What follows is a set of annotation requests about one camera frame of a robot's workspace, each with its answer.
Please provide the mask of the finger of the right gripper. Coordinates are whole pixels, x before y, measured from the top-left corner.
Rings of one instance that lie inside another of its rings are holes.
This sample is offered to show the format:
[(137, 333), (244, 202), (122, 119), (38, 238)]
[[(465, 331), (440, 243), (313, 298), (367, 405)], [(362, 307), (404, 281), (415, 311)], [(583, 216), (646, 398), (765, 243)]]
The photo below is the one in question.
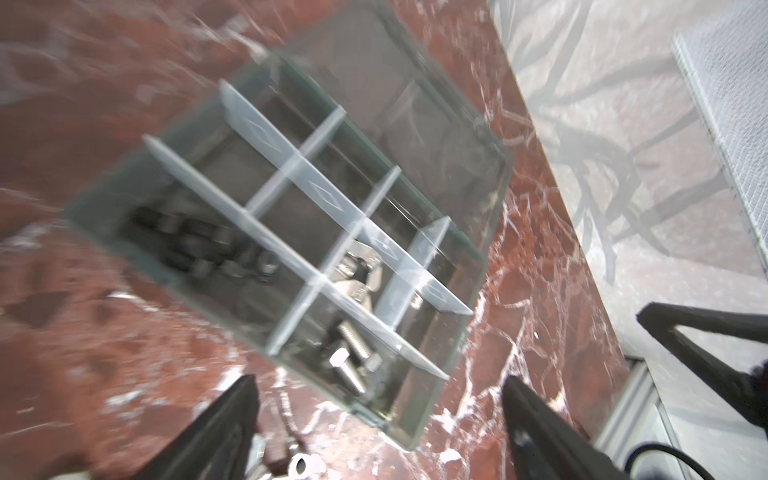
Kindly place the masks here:
[(767, 343), (767, 317), (652, 302), (637, 322), (669, 353), (692, 371), (747, 422), (767, 428), (767, 363), (739, 371), (679, 331), (690, 327), (706, 333)]

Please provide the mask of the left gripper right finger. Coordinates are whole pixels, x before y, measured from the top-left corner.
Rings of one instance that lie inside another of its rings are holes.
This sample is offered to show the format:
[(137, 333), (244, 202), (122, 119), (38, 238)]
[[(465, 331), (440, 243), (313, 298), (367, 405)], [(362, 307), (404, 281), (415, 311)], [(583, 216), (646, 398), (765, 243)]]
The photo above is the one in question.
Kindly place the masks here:
[(502, 387), (509, 448), (518, 479), (626, 479), (519, 377)]

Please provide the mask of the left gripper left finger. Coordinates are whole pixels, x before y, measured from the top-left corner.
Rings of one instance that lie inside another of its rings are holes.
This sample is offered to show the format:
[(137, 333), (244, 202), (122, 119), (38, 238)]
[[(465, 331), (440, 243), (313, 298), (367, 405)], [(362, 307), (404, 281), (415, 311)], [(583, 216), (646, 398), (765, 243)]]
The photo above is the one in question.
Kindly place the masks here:
[(243, 375), (134, 479), (243, 479), (260, 408), (253, 375)]

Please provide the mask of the grey plastic organizer box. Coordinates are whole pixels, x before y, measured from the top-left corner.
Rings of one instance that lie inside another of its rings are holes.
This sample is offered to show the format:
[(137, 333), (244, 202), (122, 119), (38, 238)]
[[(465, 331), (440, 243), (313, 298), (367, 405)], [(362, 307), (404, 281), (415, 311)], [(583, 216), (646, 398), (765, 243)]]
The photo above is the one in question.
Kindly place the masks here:
[[(354, 1), (145, 136), (67, 217), (411, 451), (465, 339), (512, 173), (510, 152), (390, 5)], [(233, 227), (282, 267), (269, 283), (195, 279), (132, 224), (140, 206)], [(353, 241), (383, 261), (372, 311), (330, 280)], [(378, 370), (363, 369), (342, 321), (380, 355)], [(329, 365), (339, 346), (364, 395)]]

